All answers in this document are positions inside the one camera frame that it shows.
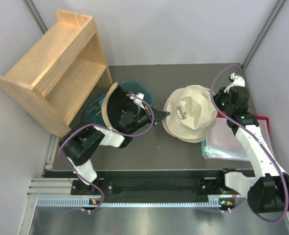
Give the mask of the beige smile logo bucket hat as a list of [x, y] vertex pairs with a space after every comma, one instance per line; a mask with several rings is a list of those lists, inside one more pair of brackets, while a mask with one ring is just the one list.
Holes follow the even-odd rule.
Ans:
[[199, 123], [211, 125], [212, 128], [218, 114], [211, 101], [210, 89], [201, 85], [190, 85], [175, 90], [166, 100], [163, 110], [171, 113], [167, 118], [193, 118]]

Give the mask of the black hat tan brim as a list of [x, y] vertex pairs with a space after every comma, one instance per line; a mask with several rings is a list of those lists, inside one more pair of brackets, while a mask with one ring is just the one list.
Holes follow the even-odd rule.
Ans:
[[124, 112], [138, 114], [138, 106], [127, 96], [118, 83], [114, 83], [106, 94], [102, 105], [102, 119], [107, 127], [118, 128], [118, 122]]

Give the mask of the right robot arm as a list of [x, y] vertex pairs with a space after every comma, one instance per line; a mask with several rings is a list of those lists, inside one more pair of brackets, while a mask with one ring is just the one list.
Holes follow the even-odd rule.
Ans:
[[289, 212], [289, 175], [279, 166], [264, 141], [256, 117], [248, 111], [248, 89], [241, 86], [221, 87], [213, 97], [219, 114], [227, 119], [254, 170], [250, 179], [236, 170], [224, 169], [216, 181], [220, 193], [232, 189], [247, 199], [255, 214]]

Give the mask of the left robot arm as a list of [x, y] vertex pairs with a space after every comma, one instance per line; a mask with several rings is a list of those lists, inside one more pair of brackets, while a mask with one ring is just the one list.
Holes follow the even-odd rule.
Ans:
[[59, 142], [58, 154], [64, 153], [70, 167], [82, 181], [82, 189], [88, 194], [97, 192], [99, 183], [97, 173], [91, 163], [91, 156], [99, 146], [115, 148], [126, 147], [134, 137], [144, 134], [134, 134], [145, 125], [157, 125], [171, 113], [145, 105], [137, 114], [131, 110], [123, 110], [117, 115], [108, 115], [112, 121], [111, 127], [98, 124], [86, 124], [77, 130], [68, 132]]

